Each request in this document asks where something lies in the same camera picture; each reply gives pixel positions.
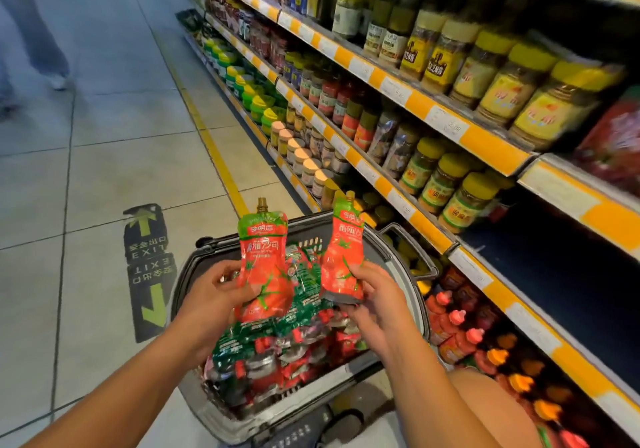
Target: leg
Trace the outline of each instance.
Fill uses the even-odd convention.
[[[68,76],[69,64],[34,0],[0,0],[20,31],[33,68],[46,76]]]

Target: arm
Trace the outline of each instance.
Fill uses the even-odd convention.
[[[500,448],[420,336],[404,293],[396,283],[371,263],[350,268],[354,276],[364,281],[367,300],[346,311],[369,347],[382,359],[407,444],[412,448]]]
[[[162,335],[25,448],[137,446],[187,371],[211,353],[233,307],[260,292],[220,283],[239,267],[240,261],[221,261],[198,278]]]

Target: ketchup pouch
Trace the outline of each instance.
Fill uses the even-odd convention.
[[[287,228],[287,216],[280,211],[249,213],[238,222],[242,266],[237,287],[261,288],[256,298],[236,308],[236,319],[243,324],[283,317],[291,307],[294,290],[285,265]]]
[[[333,207],[333,233],[322,261],[320,296],[336,303],[358,305],[364,292],[348,265],[364,261],[364,227],[352,202],[353,199],[338,199]]]

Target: green arrow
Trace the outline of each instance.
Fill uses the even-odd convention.
[[[151,235],[149,220],[156,220],[156,214],[146,208],[139,208],[136,215],[133,216],[133,220],[129,222],[129,227],[140,224],[140,237]]]
[[[164,306],[162,284],[157,283],[156,285],[151,285],[151,303],[154,306],[153,310],[142,307],[142,319],[154,325],[164,326],[166,307]]]

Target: yellow floor line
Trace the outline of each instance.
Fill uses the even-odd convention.
[[[198,108],[196,108],[196,105],[193,103],[193,99],[191,98],[189,91],[186,90],[182,85],[182,81],[180,80],[180,77],[178,77],[178,73],[175,71],[175,69],[173,68],[173,65],[171,64],[171,61],[167,57],[167,54],[164,51],[163,45],[160,43],[156,35],[154,35],[154,38],[156,39],[158,48],[160,48],[160,53],[164,57],[164,63],[166,63],[166,66],[169,69],[169,73],[171,73],[171,76],[175,81],[175,85],[178,88],[180,95],[182,96],[182,100],[184,101],[184,104],[187,107],[187,111],[189,112],[189,115],[193,120],[193,124],[195,124],[196,129],[200,134],[200,138],[202,139],[202,142],[204,143],[204,146],[207,148],[207,152],[211,157],[211,161],[213,161],[213,166],[218,171],[218,175],[220,176],[222,185],[225,187],[225,190],[227,191],[227,195],[229,197],[229,200],[231,201],[231,205],[236,210],[236,214],[238,218],[243,217],[244,215],[249,213],[249,209],[244,203],[244,199],[242,198],[242,195],[238,191],[236,182],[234,181],[233,177],[231,177],[231,173],[227,168],[227,164],[222,159],[222,155],[218,151],[218,146],[216,146],[216,143],[213,141],[211,134],[209,134],[209,130],[204,125],[204,122],[202,122],[202,118],[200,117],[200,112],[198,112]]]

